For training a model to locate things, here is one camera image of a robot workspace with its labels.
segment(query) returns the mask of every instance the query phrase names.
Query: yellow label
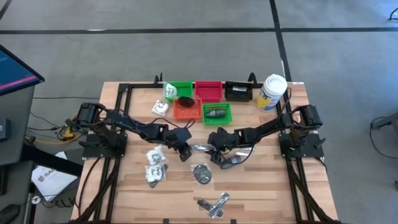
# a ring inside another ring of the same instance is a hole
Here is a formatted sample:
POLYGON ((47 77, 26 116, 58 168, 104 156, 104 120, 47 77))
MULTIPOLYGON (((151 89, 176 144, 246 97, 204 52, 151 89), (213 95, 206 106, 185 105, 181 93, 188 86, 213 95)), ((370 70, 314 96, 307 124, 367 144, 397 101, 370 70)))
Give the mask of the yellow label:
POLYGON ((270 97, 264 96, 264 94, 261 92, 259 97, 257 97, 256 103, 258 107, 265 108, 269 104, 270 100, 270 97))

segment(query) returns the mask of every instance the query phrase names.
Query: white lid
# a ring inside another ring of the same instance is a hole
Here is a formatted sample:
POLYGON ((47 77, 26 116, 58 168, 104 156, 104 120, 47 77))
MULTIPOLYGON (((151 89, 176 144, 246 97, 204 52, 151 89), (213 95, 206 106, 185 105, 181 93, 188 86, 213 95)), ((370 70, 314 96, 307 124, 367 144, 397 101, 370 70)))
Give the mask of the white lid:
POLYGON ((287 82, 284 77, 276 74, 268 76, 264 82, 266 91, 272 96, 280 96, 285 93, 287 89, 287 82))

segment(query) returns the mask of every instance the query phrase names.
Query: green bin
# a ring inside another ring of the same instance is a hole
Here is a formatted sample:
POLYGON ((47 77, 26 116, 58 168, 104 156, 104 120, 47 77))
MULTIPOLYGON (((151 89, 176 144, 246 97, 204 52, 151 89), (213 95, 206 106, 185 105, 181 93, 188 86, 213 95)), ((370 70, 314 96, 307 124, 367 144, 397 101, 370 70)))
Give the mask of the green bin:
POLYGON ((205 103, 202 105, 204 124, 228 124, 232 121, 231 105, 229 103, 205 103), (212 110, 225 109, 226 114, 222 118, 207 118, 205 114, 212 110))
MULTIPOLYGON (((180 96, 187 96, 190 98, 193 98, 193 88, 192 88, 192 82, 165 82, 163 83, 163 91, 165 91, 165 85, 166 84, 171 84, 175 88, 177 88, 177 97, 180 96)), ((165 97, 169 102, 173 102, 173 98, 167 98, 165 97)))

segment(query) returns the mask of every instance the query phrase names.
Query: black bin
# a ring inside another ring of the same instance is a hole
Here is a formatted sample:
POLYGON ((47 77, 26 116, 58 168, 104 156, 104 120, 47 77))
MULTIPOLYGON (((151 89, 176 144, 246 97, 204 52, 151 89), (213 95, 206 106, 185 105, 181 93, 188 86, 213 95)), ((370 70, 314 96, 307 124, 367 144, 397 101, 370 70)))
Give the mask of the black bin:
POLYGON ((247 102, 253 99, 252 83, 225 82, 225 98, 228 101, 247 102), (236 91, 233 87, 246 87, 247 91, 236 91))

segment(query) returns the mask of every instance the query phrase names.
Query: wooden tabletop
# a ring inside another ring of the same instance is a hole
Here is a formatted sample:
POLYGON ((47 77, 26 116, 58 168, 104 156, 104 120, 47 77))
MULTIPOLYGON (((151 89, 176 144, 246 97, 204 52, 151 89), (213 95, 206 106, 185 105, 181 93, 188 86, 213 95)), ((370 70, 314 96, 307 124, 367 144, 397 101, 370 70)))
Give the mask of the wooden tabletop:
MULTIPOLYGON (((99 102, 107 108, 114 108, 118 85, 119 82, 106 82, 99 102)), ((289 83, 289 87, 292 88, 290 100, 292 108, 308 104, 303 83, 289 83)), ((253 89, 253 98, 258 94, 259 89, 253 89)), ((156 114, 151 113, 158 99, 164 99, 161 88, 133 89, 130 116, 144 123, 158 118, 156 114)), ((259 126, 277 116, 275 110, 269 112, 258 110, 254 101, 230 103, 233 121, 228 125, 222 125, 229 133, 237 128, 259 126)), ((186 124, 186 121, 173 119, 172 105, 166 118, 178 126, 186 124)), ((188 143, 207 143, 208 135, 216 131, 217 127, 205 126, 201 120, 196 121, 189 129, 192 138, 188 143)), ((154 189, 151 189, 146 182, 144 166, 148 165, 145 153, 156 145, 143 141, 134 133, 127 134, 128 144, 126 155, 121 159, 112 223, 161 223, 164 218, 168 218, 170 223, 229 223, 231 219, 236 219, 238 223, 295 223, 286 164, 280 155, 277 134, 263 138, 256 144, 255 151, 245 163, 227 170, 221 170, 210 162, 208 154, 192 151, 192 157, 186 162, 181 162, 178 152, 164 147, 169 169, 166 180, 159 182, 154 189), (196 164, 208 164, 213 182, 200 185, 194 180, 191 165, 196 164), (214 203, 222 192, 230 195, 223 207, 224 217, 212 220, 207 212, 199 207, 197 200, 203 198, 214 203)), ((85 162, 77 195, 80 195, 83 181, 94 161, 95 159, 88 159, 85 162)), ((82 198, 82 211, 98 192, 103 161, 104 159, 101 159, 97 163, 87 181, 82 198)), ((326 214, 337 219, 325 168, 312 158, 304 158, 303 163, 310 193, 326 214)), ((301 194, 299 197, 305 219, 307 216, 301 194)), ((102 219, 105 218, 107 202, 108 193, 102 204, 102 219)), ((75 207, 72 219, 77 216, 75 207)))

